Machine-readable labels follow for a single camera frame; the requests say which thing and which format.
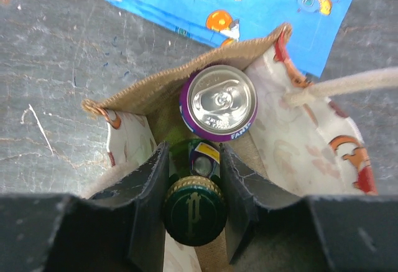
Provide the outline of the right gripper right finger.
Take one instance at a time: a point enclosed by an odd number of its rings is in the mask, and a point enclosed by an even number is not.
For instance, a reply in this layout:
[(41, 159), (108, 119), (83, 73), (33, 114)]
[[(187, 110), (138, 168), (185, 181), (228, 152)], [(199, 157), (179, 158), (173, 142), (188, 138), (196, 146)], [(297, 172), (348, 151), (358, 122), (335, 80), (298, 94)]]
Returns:
[(226, 144), (228, 261), (235, 271), (396, 271), (397, 197), (299, 197), (263, 178)]

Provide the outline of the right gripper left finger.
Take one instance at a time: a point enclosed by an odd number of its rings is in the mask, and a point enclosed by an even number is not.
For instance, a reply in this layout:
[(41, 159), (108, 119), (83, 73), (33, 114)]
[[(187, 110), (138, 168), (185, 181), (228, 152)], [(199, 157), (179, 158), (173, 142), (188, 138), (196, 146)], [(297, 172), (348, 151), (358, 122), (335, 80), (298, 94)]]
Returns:
[(1, 196), (2, 271), (162, 271), (169, 145), (89, 199)]

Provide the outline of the green glass bottle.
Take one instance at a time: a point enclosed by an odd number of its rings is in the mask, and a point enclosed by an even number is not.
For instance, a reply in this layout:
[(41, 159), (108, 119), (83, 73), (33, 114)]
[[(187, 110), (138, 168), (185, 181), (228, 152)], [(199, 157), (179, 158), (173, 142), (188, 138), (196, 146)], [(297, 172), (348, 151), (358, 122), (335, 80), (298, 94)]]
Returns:
[(170, 148), (169, 189), (163, 221), (169, 235), (188, 246), (212, 242), (226, 225), (220, 149), (205, 139), (186, 139)]

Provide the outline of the blue patterned cloth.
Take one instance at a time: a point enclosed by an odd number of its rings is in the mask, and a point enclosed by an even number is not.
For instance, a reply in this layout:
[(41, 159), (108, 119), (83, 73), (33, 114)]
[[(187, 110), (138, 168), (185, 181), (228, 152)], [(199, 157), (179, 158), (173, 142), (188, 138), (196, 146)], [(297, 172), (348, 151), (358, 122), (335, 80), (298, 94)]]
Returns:
[(264, 37), (288, 22), (294, 64), (322, 74), (352, 0), (107, 0), (180, 35), (219, 47)]

